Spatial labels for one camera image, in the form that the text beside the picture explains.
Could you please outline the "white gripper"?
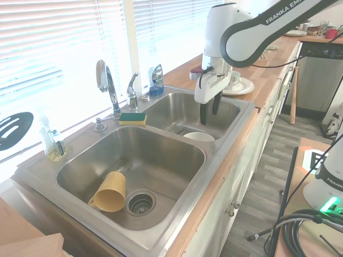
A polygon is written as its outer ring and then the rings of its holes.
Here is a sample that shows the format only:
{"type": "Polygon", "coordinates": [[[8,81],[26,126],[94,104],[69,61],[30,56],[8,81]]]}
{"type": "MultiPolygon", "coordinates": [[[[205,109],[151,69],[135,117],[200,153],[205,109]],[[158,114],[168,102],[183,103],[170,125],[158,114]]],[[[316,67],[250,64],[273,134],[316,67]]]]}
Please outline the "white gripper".
{"type": "Polygon", "coordinates": [[[197,80],[195,101],[200,103],[200,123],[206,125],[210,115],[216,115],[221,102],[222,91],[229,85],[232,67],[219,77],[214,67],[205,69],[197,80]]]}

